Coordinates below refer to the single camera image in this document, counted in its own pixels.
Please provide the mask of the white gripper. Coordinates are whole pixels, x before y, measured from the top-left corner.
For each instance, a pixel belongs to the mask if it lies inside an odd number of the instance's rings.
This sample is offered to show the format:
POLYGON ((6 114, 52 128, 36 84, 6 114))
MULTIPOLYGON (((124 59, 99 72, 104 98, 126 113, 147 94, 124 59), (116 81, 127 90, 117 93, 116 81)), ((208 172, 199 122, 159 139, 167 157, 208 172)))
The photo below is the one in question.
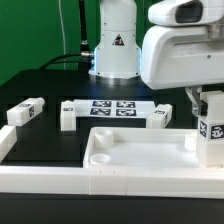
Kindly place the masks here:
POLYGON ((142 80, 152 89, 186 87, 192 114, 206 116, 197 85, 224 82, 224 0, 162 0, 149 8, 148 19, 142 80))

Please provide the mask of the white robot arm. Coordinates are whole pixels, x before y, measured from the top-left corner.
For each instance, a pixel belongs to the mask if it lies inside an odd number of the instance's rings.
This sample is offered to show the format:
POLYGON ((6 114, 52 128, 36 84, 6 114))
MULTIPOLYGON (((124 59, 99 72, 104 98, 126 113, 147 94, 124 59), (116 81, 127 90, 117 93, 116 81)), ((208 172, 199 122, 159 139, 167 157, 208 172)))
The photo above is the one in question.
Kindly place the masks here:
POLYGON ((99 0, 101 39, 90 76, 108 84, 141 78, 152 89, 183 87, 197 116, 208 113, 204 85, 224 83, 224 0, 161 0, 136 44, 134 0, 99 0))

